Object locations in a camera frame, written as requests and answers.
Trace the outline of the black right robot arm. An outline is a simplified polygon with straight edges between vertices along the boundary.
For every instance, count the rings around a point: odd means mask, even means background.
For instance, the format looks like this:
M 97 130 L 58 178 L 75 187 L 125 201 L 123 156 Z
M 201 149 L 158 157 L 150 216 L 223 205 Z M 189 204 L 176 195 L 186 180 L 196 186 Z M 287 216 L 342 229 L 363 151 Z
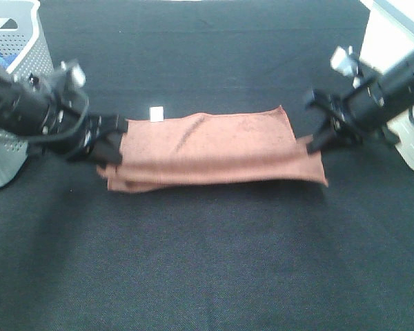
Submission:
M 399 137 L 386 124 L 414 106 L 414 50 L 380 73 L 363 62 L 352 48 L 337 47 L 331 68 L 358 80 L 346 94 L 312 89 L 307 108 L 317 108 L 325 120 L 306 149 L 309 154 L 335 148 L 361 145 L 365 141 L 399 143 Z

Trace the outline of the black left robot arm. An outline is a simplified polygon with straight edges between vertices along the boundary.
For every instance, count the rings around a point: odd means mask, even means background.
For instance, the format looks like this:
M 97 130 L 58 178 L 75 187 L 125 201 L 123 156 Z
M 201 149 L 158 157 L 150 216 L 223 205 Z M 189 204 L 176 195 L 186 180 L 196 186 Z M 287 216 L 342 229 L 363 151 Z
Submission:
M 26 80 L 0 66 L 0 129 L 69 162 L 121 164 L 128 122 L 118 114 L 91 113 L 85 83 L 77 61 Z

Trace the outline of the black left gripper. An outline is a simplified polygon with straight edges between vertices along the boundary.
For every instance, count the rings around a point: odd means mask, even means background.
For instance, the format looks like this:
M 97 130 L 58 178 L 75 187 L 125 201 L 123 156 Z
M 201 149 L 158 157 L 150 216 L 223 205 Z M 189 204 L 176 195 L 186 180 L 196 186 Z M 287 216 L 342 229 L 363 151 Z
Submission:
M 89 114 L 88 99 L 69 100 L 61 105 L 52 129 L 43 136 L 43 147 L 67 161 L 89 161 L 103 169 L 122 162 L 120 145 L 128 121 L 118 114 L 99 117 Z

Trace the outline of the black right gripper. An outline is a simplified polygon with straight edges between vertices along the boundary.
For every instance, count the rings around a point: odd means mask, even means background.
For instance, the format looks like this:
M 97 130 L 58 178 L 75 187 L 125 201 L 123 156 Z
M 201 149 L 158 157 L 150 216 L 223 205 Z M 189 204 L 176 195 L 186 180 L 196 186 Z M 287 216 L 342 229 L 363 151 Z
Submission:
M 360 131 L 350 121 L 340 96 L 312 89 L 306 94 L 305 108 L 318 109 L 325 116 L 324 122 L 312 136 L 312 140 L 306 144 L 307 153 L 329 152 L 343 145 L 363 143 Z

